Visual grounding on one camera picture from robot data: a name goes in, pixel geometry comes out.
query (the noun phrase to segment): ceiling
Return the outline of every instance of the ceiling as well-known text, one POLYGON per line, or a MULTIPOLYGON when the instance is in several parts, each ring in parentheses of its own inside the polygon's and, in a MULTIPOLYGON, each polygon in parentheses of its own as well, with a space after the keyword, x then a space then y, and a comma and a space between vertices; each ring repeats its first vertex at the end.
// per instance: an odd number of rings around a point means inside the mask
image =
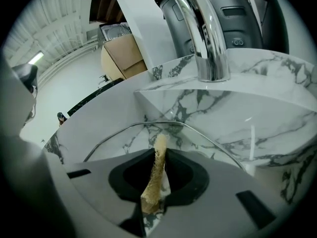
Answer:
POLYGON ((12 27, 3 52, 10 66, 27 63, 38 52, 38 76, 96 48, 90 22, 91 0, 32 0, 12 27))

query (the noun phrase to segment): dark gray appliance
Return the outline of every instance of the dark gray appliance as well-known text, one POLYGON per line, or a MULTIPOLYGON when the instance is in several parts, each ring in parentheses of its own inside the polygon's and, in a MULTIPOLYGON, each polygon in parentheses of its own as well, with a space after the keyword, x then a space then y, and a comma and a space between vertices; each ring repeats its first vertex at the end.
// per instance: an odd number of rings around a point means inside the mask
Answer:
MULTIPOLYGON (((178 57, 194 53, 188 28, 175 0, 155 0, 171 32, 178 57)), ((259 24, 248 0, 211 0, 219 18, 227 48, 262 49, 259 24)))

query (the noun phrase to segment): ceiling light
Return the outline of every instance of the ceiling light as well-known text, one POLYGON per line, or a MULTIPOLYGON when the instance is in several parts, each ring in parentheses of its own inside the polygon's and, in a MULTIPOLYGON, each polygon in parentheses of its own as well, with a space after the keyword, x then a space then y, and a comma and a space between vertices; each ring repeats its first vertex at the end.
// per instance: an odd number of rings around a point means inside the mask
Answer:
POLYGON ((28 63, 29 64, 35 64, 38 60, 41 59, 41 57, 44 56, 42 52, 38 52, 35 57, 33 57, 28 63))

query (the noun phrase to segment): chrome faucet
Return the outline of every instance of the chrome faucet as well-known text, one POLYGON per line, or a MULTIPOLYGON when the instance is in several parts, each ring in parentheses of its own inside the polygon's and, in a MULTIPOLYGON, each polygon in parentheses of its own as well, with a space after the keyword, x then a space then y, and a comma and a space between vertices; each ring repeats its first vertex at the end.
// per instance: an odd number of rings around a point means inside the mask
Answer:
POLYGON ((176 0, 191 35, 198 79, 219 82, 230 79, 226 44, 211 0, 176 0))

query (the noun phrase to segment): white wall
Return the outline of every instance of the white wall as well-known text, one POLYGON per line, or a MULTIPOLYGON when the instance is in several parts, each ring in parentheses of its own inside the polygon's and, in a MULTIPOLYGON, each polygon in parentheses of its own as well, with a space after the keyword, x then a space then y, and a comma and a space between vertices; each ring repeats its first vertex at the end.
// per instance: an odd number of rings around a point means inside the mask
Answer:
POLYGON ((39 90, 36 116, 24 126, 21 137, 43 147, 58 129, 57 113, 68 117, 73 106, 103 86, 98 85, 103 74, 100 49, 66 65, 39 90))
POLYGON ((154 0, 117 0, 148 68, 176 59, 173 40, 154 0))

